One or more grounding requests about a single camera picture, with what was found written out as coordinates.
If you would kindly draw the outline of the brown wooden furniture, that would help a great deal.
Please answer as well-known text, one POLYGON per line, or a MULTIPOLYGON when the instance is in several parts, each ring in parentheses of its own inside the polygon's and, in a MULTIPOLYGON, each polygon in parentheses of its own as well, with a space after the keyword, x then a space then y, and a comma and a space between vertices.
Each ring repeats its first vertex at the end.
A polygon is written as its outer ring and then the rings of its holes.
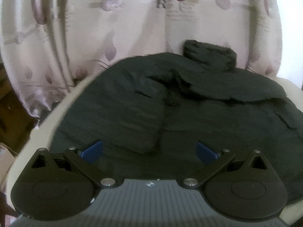
POLYGON ((17 156, 30 137, 37 120, 20 102, 1 63, 1 143, 17 156))

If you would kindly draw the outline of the floral pink curtain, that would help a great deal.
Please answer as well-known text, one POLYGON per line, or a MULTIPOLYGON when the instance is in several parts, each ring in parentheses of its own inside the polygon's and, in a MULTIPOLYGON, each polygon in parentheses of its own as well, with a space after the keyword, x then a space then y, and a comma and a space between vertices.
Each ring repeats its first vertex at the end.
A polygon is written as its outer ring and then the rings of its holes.
POLYGON ((185 40, 231 48, 238 68, 275 76, 277 0, 1 0, 1 57, 32 117, 118 60, 181 54, 185 40))

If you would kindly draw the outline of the black padded jacket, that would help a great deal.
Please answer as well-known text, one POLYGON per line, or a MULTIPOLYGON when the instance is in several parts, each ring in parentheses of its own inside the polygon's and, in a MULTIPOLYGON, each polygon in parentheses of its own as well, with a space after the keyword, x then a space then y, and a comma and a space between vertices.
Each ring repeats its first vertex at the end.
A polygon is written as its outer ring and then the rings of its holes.
POLYGON ((174 179, 202 167, 197 143, 239 158, 259 149, 302 198, 302 112, 277 82, 236 67, 236 53, 188 40, 183 54, 126 58, 97 76, 56 129, 50 152, 104 152, 96 166, 114 177, 174 179))

